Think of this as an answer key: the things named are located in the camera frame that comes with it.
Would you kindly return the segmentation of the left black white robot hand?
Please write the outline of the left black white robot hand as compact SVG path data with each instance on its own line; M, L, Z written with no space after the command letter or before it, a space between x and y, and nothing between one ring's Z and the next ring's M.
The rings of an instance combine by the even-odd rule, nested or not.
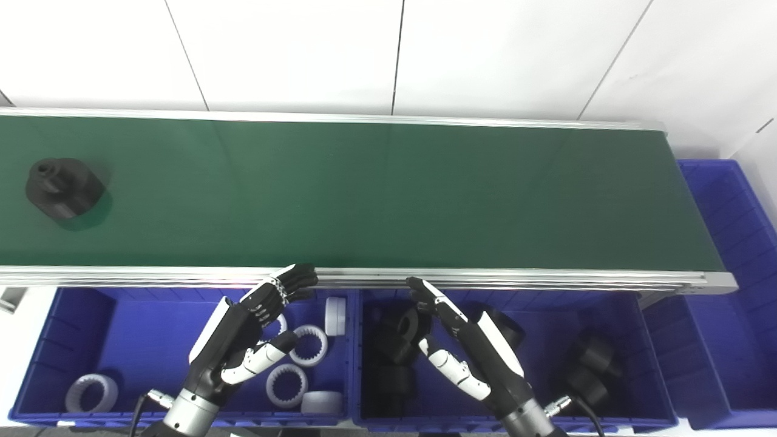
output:
M314 265L298 263L265 277L237 301L222 299L189 354L184 400L222 407L244 382L288 355L299 335L284 330L262 341L263 331L289 303L310 298L308 288L317 283Z

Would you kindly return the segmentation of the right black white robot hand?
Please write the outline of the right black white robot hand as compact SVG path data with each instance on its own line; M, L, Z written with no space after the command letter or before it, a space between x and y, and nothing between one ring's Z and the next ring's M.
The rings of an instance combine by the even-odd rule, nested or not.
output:
M485 404L499 420L539 409L517 355L490 315L482 312L478 320L472 320L421 277L408 277L406 285L417 308L435 317L466 354L465 360L459 360L433 334L420 337L419 351L440 373L459 390Z

